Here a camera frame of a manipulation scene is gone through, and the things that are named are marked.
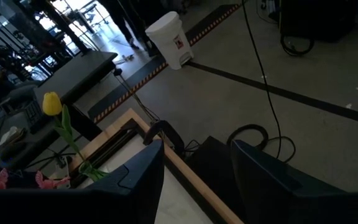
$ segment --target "trash can lid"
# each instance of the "trash can lid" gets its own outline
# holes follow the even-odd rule
[[[179,14],[177,12],[168,12],[159,20],[155,21],[149,28],[146,29],[146,33],[152,34],[155,32],[160,32],[166,27],[170,27],[172,24],[176,23],[179,20]]]

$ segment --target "gray floor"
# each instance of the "gray floor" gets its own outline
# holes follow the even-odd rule
[[[253,1],[246,6],[269,84],[339,106],[351,103],[358,111],[358,30],[338,44],[317,42],[309,55],[293,58],[281,49],[277,27],[257,17]],[[210,4],[205,7],[205,11],[195,12],[194,18],[202,19],[210,8],[213,10]],[[187,16],[184,21],[196,20],[191,19],[191,11]],[[197,43],[193,51],[195,62],[262,81],[241,11]],[[139,60],[133,66],[141,64]],[[108,77],[77,104],[86,112],[116,85]],[[137,93],[145,105],[173,125],[185,142],[203,142],[210,135],[224,142],[236,128],[249,123],[262,125],[271,137],[277,135],[266,92],[192,67],[178,71],[166,68]],[[341,189],[358,190],[358,122],[280,96],[272,95],[272,100],[283,135],[291,137],[297,146],[290,164]],[[128,108],[147,120],[129,99],[99,126],[106,128]],[[261,137],[250,132],[239,138],[257,144]],[[85,144],[80,139],[79,145]],[[277,147],[274,142],[266,151],[275,155]],[[290,152],[291,146],[284,142],[280,158],[285,159]]]

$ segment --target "yellow and black hazard tape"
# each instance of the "yellow and black hazard tape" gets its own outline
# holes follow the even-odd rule
[[[156,75],[158,75],[164,68],[168,66],[167,62],[164,62],[160,66],[158,66],[152,73],[148,74],[142,81],[137,83],[135,86],[131,88],[131,92],[135,93],[137,90],[142,88],[147,82],[149,82],[152,78],[154,78]],[[124,95],[122,95],[118,100],[116,100],[112,105],[108,106],[101,114],[99,114],[93,122],[97,123],[98,121],[101,121],[104,117],[106,117],[108,114],[110,114],[113,110],[115,110],[121,103],[125,102],[130,96],[132,96],[132,93],[127,91]]]
[[[216,26],[218,26],[222,21],[227,19],[231,14],[233,14],[237,9],[240,8],[240,5],[236,4],[233,5],[232,8],[227,10],[222,16],[217,18],[215,21],[213,21],[207,28],[202,30],[196,37],[189,40],[190,46],[195,45],[199,40],[201,40],[206,34],[208,34],[210,31],[212,31]],[[152,73],[148,74],[142,81],[140,81],[138,84],[136,84],[134,87],[131,88],[131,92],[135,93],[137,90],[142,88],[147,82],[149,82],[151,79],[153,79],[155,76],[157,76],[164,68],[168,66],[167,62],[162,63],[159,65]],[[127,91],[124,95],[122,95],[118,100],[116,100],[112,105],[109,105],[101,114],[97,115],[97,117],[94,118],[94,122],[98,123],[103,118],[105,118],[107,115],[109,115],[111,112],[113,112],[119,105],[121,105],[123,102],[125,102],[132,94]]]

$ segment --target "white trash can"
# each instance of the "white trash can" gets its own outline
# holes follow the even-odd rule
[[[169,12],[145,31],[175,70],[181,69],[181,65],[194,57],[181,24],[179,15]]]

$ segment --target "paper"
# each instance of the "paper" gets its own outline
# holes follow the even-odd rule
[[[11,136],[13,136],[18,131],[19,130],[17,127],[11,127],[10,130],[1,137],[0,146],[2,146]]]

